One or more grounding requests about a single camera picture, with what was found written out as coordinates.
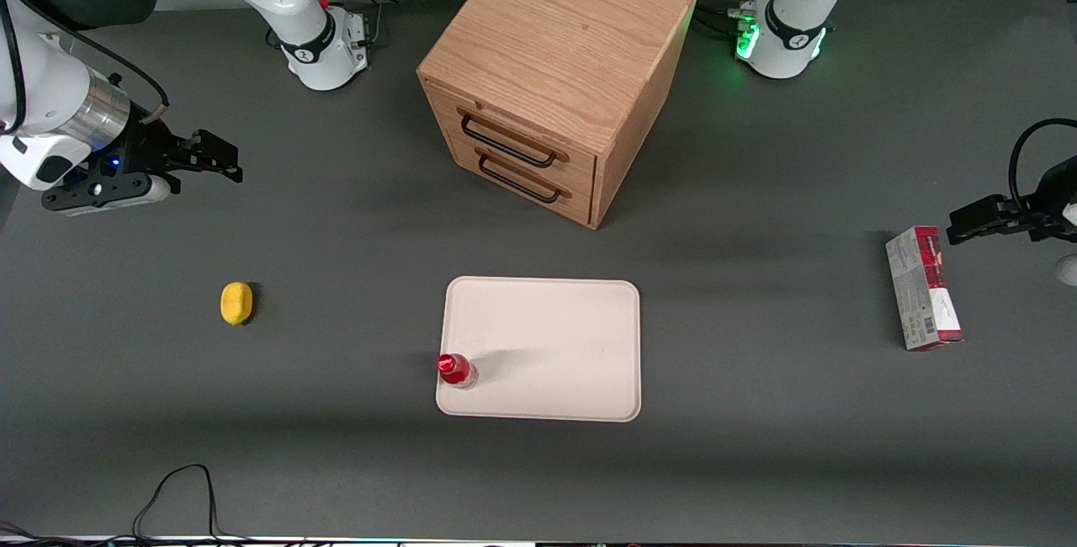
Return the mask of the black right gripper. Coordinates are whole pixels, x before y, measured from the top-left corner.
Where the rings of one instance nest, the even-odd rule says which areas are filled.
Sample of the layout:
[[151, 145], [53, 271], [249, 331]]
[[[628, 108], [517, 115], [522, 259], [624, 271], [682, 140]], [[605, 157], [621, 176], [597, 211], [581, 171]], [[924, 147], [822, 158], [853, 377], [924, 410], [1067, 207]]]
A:
[[196, 130], [188, 138], [172, 134], [160, 120], [142, 124], [128, 122], [118, 140], [104, 148], [104, 176], [146, 173], [160, 176], [170, 193], [181, 193], [181, 180], [174, 171], [215, 173], [241, 183], [239, 151], [208, 130]]

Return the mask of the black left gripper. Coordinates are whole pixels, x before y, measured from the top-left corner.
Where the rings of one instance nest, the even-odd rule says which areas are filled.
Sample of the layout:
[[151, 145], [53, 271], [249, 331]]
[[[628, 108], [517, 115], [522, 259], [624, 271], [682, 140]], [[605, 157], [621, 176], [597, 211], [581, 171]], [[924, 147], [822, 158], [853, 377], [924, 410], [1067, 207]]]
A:
[[[1016, 232], [1027, 232], [1034, 242], [1055, 239], [1076, 241], [1074, 200], [1076, 199], [1076, 157], [1058, 163], [1040, 178], [1033, 193], [1018, 191], [1018, 157], [1007, 167], [1007, 185], [1016, 205]], [[951, 213], [947, 241], [951, 246], [992, 234], [1008, 234], [1009, 199], [1004, 195], [988, 195]]]

